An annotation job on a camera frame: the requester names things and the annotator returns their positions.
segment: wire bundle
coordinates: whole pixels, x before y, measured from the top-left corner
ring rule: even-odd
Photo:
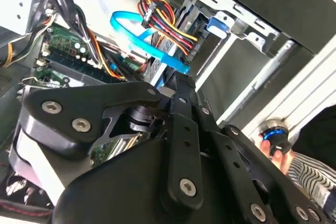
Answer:
[[[156,29],[159,34],[161,34],[160,39],[156,43],[156,47],[165,37],[175,43],[185,55],[188,55],[195,41],[197,41],[197,38],[175,27],[175,14],[166,0],[140,0],[138,3],[138,11],[142,18],[146,18],[146,15],[152,10],[153,6],[154,10],[148,21],[148,26]]]
[[[7,68],[10,65],[12,65],[15,62],[18,62],[20,60],[23,60],[28,56],[28,54],[32,51],[36,43],[38,42],[38,39],[40,36],[50,27],[55,20],[55,16],[51,16],[47,18],[45,21],[41,22],[39,25],[37,25],[37,28],[32,32],[30,39],[28,41],[28,44],[26,47],[19,52],[18,54],[14,54],[13,52],[13,45],[12,42],[8,43],[8,55],[6,61],[3,63],[2,67]]]
[[[106,62],[100,46],[93,32],[87,27],[86,18],[81,8],[75,5],[74,0],[50,0],[57,12],[70,27],[70,30],[87,43],[91,57],[96,64],[102,64],[106,72],[115,78],[123,79],[123,76],[113,72]]]

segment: black plastic bracket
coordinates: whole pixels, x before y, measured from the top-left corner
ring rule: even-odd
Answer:
[[[220,128],[207,108],[199,106],[197,108],[197,115],[200,120],[199,126],[202,131],[202,139],[212,142],[213,152],[220,159],[237,205],[239,206],[238,211],[242,219],[247,223],[260,223],[251,211],[252,204],[256,204],[265,213],[264,223],[277,223],[254,187],[232,139],[220,133]]]
[[[102,118],[106,109],[121,105],[123,109],[137,105],[155,107],[161,97],[146,82],[37,91],[24,100],[19,123],[30,138],[65,158],[78,159],[89,155],[95,141],[104,134]],[[57,102],[61,111],[45,112],[41,105],[46,101]],[[72,127],[77,118],[90,122],[89,132]]]
[[[299,216],[297,207],[300,207],[306,213],[309,212],[309,208],[315,212],[319,211],[237,127],[226,125],[222,129],[222,133],[233,140],[234,145],[230,147],[239,150],[250,161],[249,182],[251,182],[251,178],[257,179],[268,189],[269,199],[267,201],[271,206],[273,216],[279,223],[325,223],[324,216],[320,216],[321,222],[314,218],[309,218],[306,221]]]
[[[167,187],[163,189],[161,198],[168,211],[178,210],[178,207],[198,210],[203,204],[204,195],[198,126],[192,118],[190,98],[194,88],[188,85],[188,79],[183,75],[176,74],[171,81],[182,92],[171,98],[167,128]]]

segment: striped shirt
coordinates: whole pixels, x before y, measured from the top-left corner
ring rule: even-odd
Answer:
[[[295,153],[287,176],[336,223],[336,171],[316,159]]]

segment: finger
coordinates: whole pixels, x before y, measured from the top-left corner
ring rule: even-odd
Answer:
[[[262,137],[261,135],[257,135],[257,136],[254,137],[253,139],[254,139],[254,144],[255,144],[256,147],[260,150],[262,141],[264,140],[263,137]]]
[[[274,152],[272,163],[281,170],[281,163],[282,163],[282,153],[281,151],[277,150]]]
[[[290,164],[292,163],[294,156],[295,156],[295,154],[292,150],[290,150],[285,155],[283,155],[282,163],[281,163],[281,169],[280,169],[283,174],[286,175],[288,173]]]
[[[265,140],[261,143],[260,150],[267,158],[269,158],[270,149],[271,143],[268,140]]]

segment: orange wire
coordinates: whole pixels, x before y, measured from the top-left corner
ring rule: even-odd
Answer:
[[[137,8],[138,8],[138,11],[139,11],[140,15],[143,17],[142,11],[141,11],[141,9],[140,9],[140,3],[137,4]],[[156,28],[156,27],[153,26],[153,25],[150,25],[150,27],[152,27],[152,28],[154,28],[156,31],[158,31],[159,34],[160,34],[161,36],[164,36],[165,38],[169,39],[171,42],[173,42],[174,44],[176,44],[176,45],[183,51],[183,53],[184,53],[185,55],[188,55],[187,51],[186,51],[181,45],[179,45],[179,43],[178,43],[176,40],[174,40],[172,37],[170,37],[170,36],[168,36],[168,35],[162,33],[161,30],[159,30],[158,28]]]
[[[121,77],[120,75],[115,74],[115,73],[114,73],[114,72],[107,66],[107,64],[106,64],[106,62],[105,62],[105,60],[104,60],[104,57],[103,57],[103,55],[102,55],[102,53],[101,53],[101,51],[100,51],[100,47],[99,47],[99,45],[98,45],[98,41],[97,41],[97,39],[95,38],[93,32],[92,32],[90,29],[89,29],[89,33],[90,33],[90,37],[91,37],[91,39],[92,39],[93,42],[95,43],[95,46],[96,46],[96,48],[97,48],[97,50],[98,50],[99,58],[100,58],[100,60],[101,60],[101,63],[104,65],[106,71],[107,71],[111,76],[113,76],[113,77],[115,77],[115,78],[118,78],[118,79],[122,79],[122,77]]]
[[[197,38],[196,38],[196,37],[191,36],[191,35],[189,35],[189,34],[186,34],[186,33],[182,32],[182,31],[178,30],[178,29],[174,26],[175,24],[169,22],[169,20],[167,20],[167,19],[164,17],[164,15],[162,14],[162,11],[160,11],[160,10],[158,9],[157,12],[158,12],[159,16],[160,16],[160,17],[167,23],[167,25],[168,25],[170,28],[172,28],[175,32],[177,32],[177,33],[183,35],[184,37],[187,37],[187,38],[189,38],[189,39],[192,39],[192,40],[194,40],[194,41],[197,41]]]
[[[42,25],[45,25],[46,23],[48,23],[51,20],[51,17],[47,18],[45,21],[42,22]]]
[[[158,47],[160,45],[160,43],[162,42],[163,38],[164,37],[162,35],[160,35],[159,39],[157,40],[157,42],[155,44],[155,47]]]
[[[153,25],[150,25],[150,27],[154,28],[155,30],[157,30],[159,32],[160,35],[164,36],[165,38],[169,39],[172,43],[176,44],[183,51],[183,53],[185,55],[188,55],[187,51],[180,44],[178,44],[178,42],[175,39],[173,39],[172,37],[162,33],[161,30],[159,30],[158,28],[156,28]]]
[[[13,45],[12,43],[8,43],[8,55],[3,67],[6,68],[8,64],[12,61],[12,58],[13,58]]]
[[[168,10],[170,12],[170,15],[173,17],[172,24],[175,25],[176,18],[175,18],[175,14],[174,14],[174,11],[173,11],[172,7],[170,6],[170,4],[166,0],[159,0],[159,1],[162,1],[162,2],[165,3],[166,7],[168,8]]]

